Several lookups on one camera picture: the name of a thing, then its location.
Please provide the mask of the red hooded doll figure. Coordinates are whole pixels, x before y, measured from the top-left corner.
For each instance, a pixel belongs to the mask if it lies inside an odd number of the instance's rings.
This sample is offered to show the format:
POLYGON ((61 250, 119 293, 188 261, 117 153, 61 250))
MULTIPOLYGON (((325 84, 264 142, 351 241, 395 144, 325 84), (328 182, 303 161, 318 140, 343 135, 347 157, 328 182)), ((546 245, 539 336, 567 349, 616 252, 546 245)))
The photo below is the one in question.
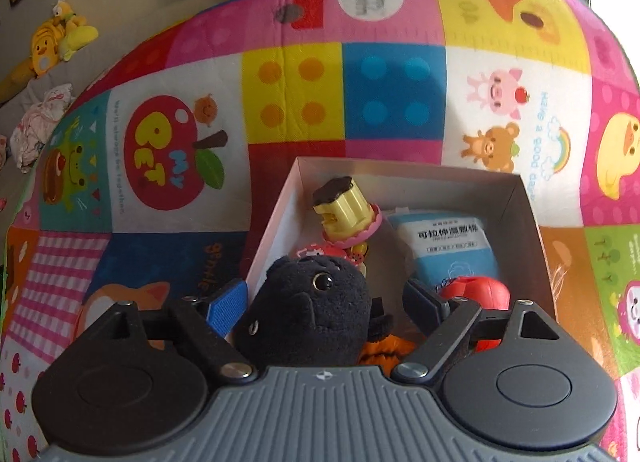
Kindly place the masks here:
POLYGON ((444 300, 463 297, 484 309, 506 311, 511 302, 511 292, 501 281, 485 276, 459 276, 442 280, 437 292, 444 300))

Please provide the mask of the orange silicone bowl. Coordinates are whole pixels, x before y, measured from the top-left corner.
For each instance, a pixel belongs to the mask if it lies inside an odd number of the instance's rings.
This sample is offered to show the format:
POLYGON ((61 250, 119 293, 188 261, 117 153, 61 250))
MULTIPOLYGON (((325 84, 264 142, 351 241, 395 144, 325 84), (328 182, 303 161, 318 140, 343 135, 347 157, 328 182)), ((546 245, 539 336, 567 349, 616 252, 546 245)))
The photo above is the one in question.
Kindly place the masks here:
POLYGON ((376 366, 389 376, 390 372, 416 349, 416 343, 390 334, 378 342, 364 344, 357 364, 376 366))

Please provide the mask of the blue cotton pad pack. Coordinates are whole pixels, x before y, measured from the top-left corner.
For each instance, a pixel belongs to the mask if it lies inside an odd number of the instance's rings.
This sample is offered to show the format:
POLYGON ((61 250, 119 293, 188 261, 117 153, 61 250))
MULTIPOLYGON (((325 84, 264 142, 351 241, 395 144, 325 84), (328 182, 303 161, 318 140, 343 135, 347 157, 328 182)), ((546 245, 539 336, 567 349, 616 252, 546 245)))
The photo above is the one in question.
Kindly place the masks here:
POLYGON ((476 216, 456 212, 389 211, 386 222, 396 234, 410 278, 428 287, 459 276, 499 279, 499 265, 476 216))

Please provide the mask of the black plush toy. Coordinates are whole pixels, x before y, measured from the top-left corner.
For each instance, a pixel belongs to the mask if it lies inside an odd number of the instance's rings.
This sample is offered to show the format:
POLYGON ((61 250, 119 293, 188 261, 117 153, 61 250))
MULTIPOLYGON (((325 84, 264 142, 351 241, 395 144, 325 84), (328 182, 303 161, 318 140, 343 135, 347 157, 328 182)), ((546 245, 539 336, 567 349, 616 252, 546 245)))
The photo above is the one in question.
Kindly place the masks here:
POLYGON ((364 345, 388 337, 393 325, 352 262, 282 256, 236 324, 233 344, 259 369, 353 366, 364 345))

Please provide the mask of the yellow pudding toy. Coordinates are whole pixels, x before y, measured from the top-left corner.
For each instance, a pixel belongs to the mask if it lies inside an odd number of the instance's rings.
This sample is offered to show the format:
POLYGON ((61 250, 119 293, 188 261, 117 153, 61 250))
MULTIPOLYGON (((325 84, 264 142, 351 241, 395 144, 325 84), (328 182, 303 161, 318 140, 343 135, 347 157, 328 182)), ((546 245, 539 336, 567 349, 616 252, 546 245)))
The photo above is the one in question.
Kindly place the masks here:
POLYGON ((382 224, 380 208, 367 201, 351 176, 334 177, 315 190, 312 207, 323 239, 341 249, 366 242, 382 224))

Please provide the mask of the pink cardboard box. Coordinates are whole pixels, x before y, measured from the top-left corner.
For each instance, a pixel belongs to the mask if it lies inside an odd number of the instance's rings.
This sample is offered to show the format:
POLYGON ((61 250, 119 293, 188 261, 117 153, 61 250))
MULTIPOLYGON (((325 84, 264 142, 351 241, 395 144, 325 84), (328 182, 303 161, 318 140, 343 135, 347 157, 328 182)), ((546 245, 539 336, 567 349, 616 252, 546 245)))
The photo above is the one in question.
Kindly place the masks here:
POLYGON ((551 311, 544 251, 521 178, 388 162, 294 162, 247 278, 233 346, 258 368, 390 370, 442 314, 422 297, 551 311))

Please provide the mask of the colourful cartoon play mat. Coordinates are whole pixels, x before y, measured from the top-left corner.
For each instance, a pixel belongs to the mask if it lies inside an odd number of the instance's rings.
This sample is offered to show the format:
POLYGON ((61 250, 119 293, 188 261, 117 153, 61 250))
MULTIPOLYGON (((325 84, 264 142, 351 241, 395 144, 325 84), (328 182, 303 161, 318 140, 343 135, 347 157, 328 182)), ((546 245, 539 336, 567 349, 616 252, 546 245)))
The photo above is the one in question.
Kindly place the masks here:
POLYGON ((514 297, 614 378, 639 456, 639 83, 579 0, 232 0, 141 43, 51 134, 8 234, 1 456, 36 378, 117 297, 158 307, 320 241, 310 187, 474 215, 514 297))

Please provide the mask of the pink white crumpled cloth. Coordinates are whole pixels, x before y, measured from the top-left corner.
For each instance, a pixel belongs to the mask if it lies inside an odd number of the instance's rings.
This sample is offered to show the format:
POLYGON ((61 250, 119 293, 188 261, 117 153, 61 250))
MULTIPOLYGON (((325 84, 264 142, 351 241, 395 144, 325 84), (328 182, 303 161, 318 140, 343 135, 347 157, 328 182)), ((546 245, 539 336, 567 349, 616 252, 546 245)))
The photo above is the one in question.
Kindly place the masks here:
POLYGON ((21 171, 36 162, 73 100, 73 85, 64 83, 45 92, 41 102, 26 109, 9 140, 11 157, 21 171))

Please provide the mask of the yellow banana plush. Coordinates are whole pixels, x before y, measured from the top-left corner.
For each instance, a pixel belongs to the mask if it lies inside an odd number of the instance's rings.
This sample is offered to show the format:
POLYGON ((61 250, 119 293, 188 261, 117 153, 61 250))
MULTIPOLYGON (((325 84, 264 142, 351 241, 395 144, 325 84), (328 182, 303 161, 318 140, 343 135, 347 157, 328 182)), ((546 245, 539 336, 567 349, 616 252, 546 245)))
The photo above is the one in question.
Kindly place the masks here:
POLYGON ((69 62, 76 52, 99 37, 96 27, 87 25, 78 16, 66 20, 64 29, 65 36, 58 45, 58 55, 64 62, 69 62))

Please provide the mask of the yellow tiger plush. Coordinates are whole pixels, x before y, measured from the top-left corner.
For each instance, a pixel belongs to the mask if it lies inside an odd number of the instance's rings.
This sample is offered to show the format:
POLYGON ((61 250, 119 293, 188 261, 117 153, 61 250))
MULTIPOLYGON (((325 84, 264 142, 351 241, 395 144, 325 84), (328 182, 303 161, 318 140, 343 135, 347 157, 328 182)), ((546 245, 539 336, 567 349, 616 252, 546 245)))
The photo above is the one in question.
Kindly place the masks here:
POLYGON ((4 104, 33 78, 39 78, 60 61, 60 44, 66 36, 66 25, 76 13, 66 0, 52 7, 52 17, 43 22, 30 40, 29 55, 1 79, 1 103, 4 104))

